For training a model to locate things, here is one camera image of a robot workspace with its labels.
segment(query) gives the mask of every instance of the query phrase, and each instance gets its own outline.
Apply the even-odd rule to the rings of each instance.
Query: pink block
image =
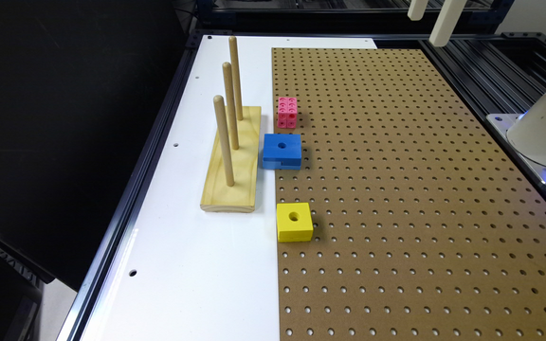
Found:
[[[279,98],[278,99],[278,114],[297,114],[299,108],[296,98]]]

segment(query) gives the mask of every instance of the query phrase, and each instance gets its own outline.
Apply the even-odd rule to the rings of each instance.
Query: blue square block with hole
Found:
[[[265,134],[263,168],[268,170],[300,170],[301,152],[300,135]]]

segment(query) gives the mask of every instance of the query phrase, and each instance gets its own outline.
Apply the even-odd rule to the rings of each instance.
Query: wooden peg board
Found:
[[[278,244],[281,339],[546,339],[546,203],[425,55],[272,53],[303,146],[277,201],[314,222]]]

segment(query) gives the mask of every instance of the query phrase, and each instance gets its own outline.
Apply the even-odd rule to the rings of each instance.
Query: white tabletop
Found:
[[[273,133],[272,47],[376,48],[366,38],[238,37],[238,46],[244,106],[263,108],[261,146]],[[279,340],[274,171],[258,169],[253,213],[199,208],[227,61],[228,36],[205,36],[82,340]]]

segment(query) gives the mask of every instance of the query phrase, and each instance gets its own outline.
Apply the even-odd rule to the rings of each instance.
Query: wooden peg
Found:
[[[231,162],[231,149],[228,145],[227,115],[225,115],[225,100],[222,96],[214,96],[214,112],[216,113],[216,123],[218,123],[218,138],[220,140],[220,149],[223,155],[223,164],[225,165],[225,177],[227,186],[235,185],[233,178],[233,163]]]
[[[227,97],[228,109],[228,133],[231,138],[231,148],[234,151],[239,149],[239,137],[237,134],[237,118],[235,117],[235,100],[233,97],[233,76],[231,64],[223,63],[223,76],[225,77],[225,95]]]
[[[239,78],[239,55],[237,53],[237,38],[228,37],[228,45],[231,50],[231,68],[233,70],[233,92],[235,94],[235,111],[237,120],[244,119],[244,107],[242,104],[242,84]]]

